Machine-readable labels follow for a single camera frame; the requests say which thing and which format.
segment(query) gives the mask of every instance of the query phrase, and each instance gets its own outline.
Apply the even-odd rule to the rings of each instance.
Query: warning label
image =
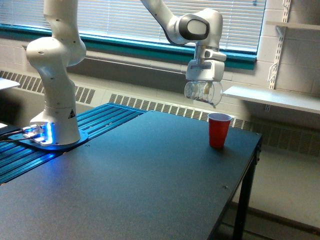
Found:
[[[72,119],[72,118],[74,118],[75,116],[76,116],[76,114],[75,114],[74,110],[71,109],[71,112],[70,112],[70,114],[69,114],[68,119]]]

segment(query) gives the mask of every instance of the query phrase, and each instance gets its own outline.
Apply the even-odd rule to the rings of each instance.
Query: window sill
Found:
[[[0,37],[32,41],[39,37],[51,36],[48,29],[12,26],[0,24]],[[194,57],[194,48],[173,46],[112,37],[80,34],[86,47],[91,50],[103,50],[115,54],[143,56],[164,61],[188,63]],[[253,70],[257,56],[255,54],[221,51],[226,54],[226,68]]]

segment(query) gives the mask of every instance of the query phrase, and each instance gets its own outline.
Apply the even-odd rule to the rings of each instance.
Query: red plastic cup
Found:
[[[213,148],[223,148],[232,117],[223,113],[210,113],[208,118],[210,146]]]

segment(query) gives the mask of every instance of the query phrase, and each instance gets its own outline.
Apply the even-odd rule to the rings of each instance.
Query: white shelf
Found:
[[[17,86],[20,86],[18,82],[0,77],[0,90],[14,88]]]
[[[290,29],[305,29],[305,30],[319,30],[320,25],[310,25],[310,24],[301,24],[301,23],[290,23],[290,22],[281,22],[281,21],[266,21],[268,25],[275,25],[279,27],[286,27]]]
[[[223,96],[320,114],[320,97],[263,87],[232,86]]]

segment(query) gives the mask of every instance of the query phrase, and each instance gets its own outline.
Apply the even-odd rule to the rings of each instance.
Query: window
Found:
[[[181,16],[212,8],[223,15],[220,48],[256,53],[266,0],[165,0]],[[44,0],[0,1],[0,23],[50,28],[43,17]],[[162,28],[140,0],[79,0],[80,33],[167,44]]]

